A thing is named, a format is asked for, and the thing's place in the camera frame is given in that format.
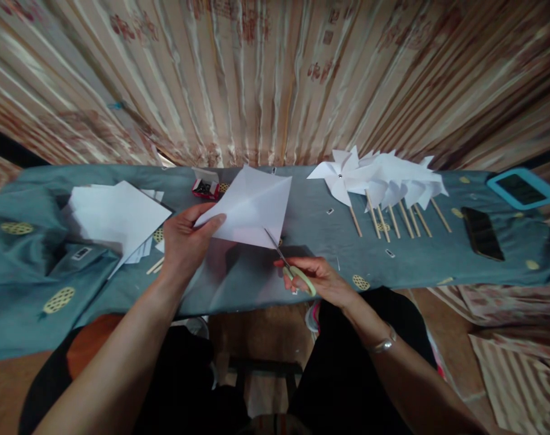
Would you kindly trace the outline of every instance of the silver bracelet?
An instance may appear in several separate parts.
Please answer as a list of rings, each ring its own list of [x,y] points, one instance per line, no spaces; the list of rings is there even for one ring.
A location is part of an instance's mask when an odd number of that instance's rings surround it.
[[[375,346],[365,347],[367,351],[371,353],[382,353],[382,352],[385,352],[386,350],[389,350],[394,345],[397,339],[397,334],[395,333],[395,329],[388,322],[385,322],[385,324],[389,326],[390,337],[387,340],[382,341],[380,344],[377,344]]]

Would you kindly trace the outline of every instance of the green scissors handle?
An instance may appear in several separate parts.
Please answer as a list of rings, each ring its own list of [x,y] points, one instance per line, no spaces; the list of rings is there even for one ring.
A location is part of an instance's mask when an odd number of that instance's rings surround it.
[[[309,291],[311,292],[311,296],[315,296],[317,294],[317,292],[315,291],[315,286],[313,285],[311,280],[298,267],[291,266],[290,268],[288,268],[287,266],[285,266],[285,267],[283,267],[283,273],[286,276],[288,276],[291,281],[293,280],[293,278],[298,276],[303,281],[305,281],[305,284],[307,284],[307,286],[309,287]]]

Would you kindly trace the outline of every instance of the white paper pinwheel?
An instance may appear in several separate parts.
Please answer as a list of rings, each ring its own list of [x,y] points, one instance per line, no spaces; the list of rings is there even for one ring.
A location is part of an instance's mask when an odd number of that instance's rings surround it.
[[[333,197],[351,207],[348,192],[364,195],[373,168],[360,166],[357,147],[349,152],[333,150],[333,159],[333,162],[318,164],[307,179],[324,178]]]
[[[431,160],[430,156],[419,164],[412,163],[396,157],[394,151],[389,154],[371,152],[363,157],[359,166],[360,170],[367,168],[365,174],[369,182],[366,188],[373,207],[381,205],[384,209],[405,199],[408,208],[419,204],[425,210],[432,197],[440,193],[448,196],[442,176],[427,168]]]
[[[225,213],[226,221],[213,237],[273,248],[264,228],[275,240],[281,237],[291,179],[244,166],[220,201],[199,217],[194,226]]]

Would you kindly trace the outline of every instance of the wooden stick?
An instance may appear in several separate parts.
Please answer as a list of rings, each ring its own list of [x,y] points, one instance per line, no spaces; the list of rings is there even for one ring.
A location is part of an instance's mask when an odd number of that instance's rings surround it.
[[[357,218],[355,217],[355,213],[353,213],[353,208],[350,207],[349,211],[351,212],[351,217],[353,218],[353,222],[355,222],[355,226],[357,227],[357,233],[359,234],[359,237],[363,237],[361,234],[361,230],[359,229],[359,224],[357,223]]]
[[[418,205],[414,204],[414,207],[415,207],[415,211],[418,212],[418,218],[420,218],[421,224],[424,226],[424,229],[426,230],[427,235],[432,237],[432,233],[430,232],[430,229],[427,227],[426,221],[424,221],[424,217],[421,215],[420,209],[418,208]]]
[[[382,234],[377,229],[376,213],[373,211],[373,206],[371,205],[371,198],[369,197],[369,191],[367,189],[365,189],[365,196],[367,196],[367,204],[369,205],[369,212],[371,213],[371,218],[373,219],[373,225],[376,228],[377,238],[381,239]]]
[[[377,212],[379,213],[379,219],[381,220],[383,225],[383,233],[385,234],[385,238],[388,241],[388,243],[391,243],[391,240],[389,240],[388,228],[385,226],[385,221],[383,220],[382,208],[377,207]]]
[[[418,228],[418,224],[417,224],[417,222],[415,221],[414,209],[413,209],[413,208],[409,208],[408,210],[409,210],[409,216],[412,218],[412,223],[413,223],[414,228],[415,228],[415,234],[416,234],[418,237],[421,237],[420,229]]]
[[[397,222],[395,221],[394,209],[391,208],[391,205],[389,205],[388,207],[389,207],[389,214],[391,215],[391,221],[394,223],[395,235],[397,236],[398,239],[401,239],[400,229],[397,227]]]
[[[146,272],[146,275],[150,275],[155,269],[158,268],[159,265],[162,264],[162,262],[164,261],[164,257],[162,257],[161,259],[159,259],[155,265],[153,265],[150,269],[148,269],[148,271]]]
[[[406,213],[406,209],[403,208],[403,204],[401,203],[401,201],[400,201],[400,208],[401,208],[401,213],[403,214],[403,220],[406,222],[406,227],[408,228],[409,235],[413,239],[414,232],[412,231],[412,227],[409,226],[408,214]]]
[[[442,214],[440,208],[438,207],[438,204],[436,204],[436,200],[434,198],[432,198],[432,199],[430,199],[430,201],[432,201],[433,207],[436,209],[436,213],[438,213],[438,216],[440,217],[440,219],[444,223],[444,226],[448,230],[448,233],[451,233],[452,229],[450,228],[450,225],[448,225],[448,222],[446,221],[446,218],[444,217],[444,215]]]

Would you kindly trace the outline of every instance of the person's lap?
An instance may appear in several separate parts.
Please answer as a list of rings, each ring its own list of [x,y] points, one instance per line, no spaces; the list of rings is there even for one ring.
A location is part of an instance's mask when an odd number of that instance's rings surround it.
[[[399,337],[436,368],[420,312],[387,288],[361,293]],[[322,301],[321,333],[289,406],[315,433],[411,434],[377,376],[357,334],[341,310]]]
[[[366,291],[362,296],[400,337],[436,367],[423,319],[411,301],[386,288]],[[341,311],[322,301],[319,323],[321,334],[289,413],[315,433],[410,433]],[[71,383],[65,355],[72,336],[78,332],[68,335],[36,376],[25,401],[19,433],[31,433]],[[235,433],[241,428],[249,420],[244,400],[231,387],[212,390],[212,359],[213,348],[208,340],[191,335],[184,327],[170,328],[135,433],[177,429],[184,433],[205,429]]]

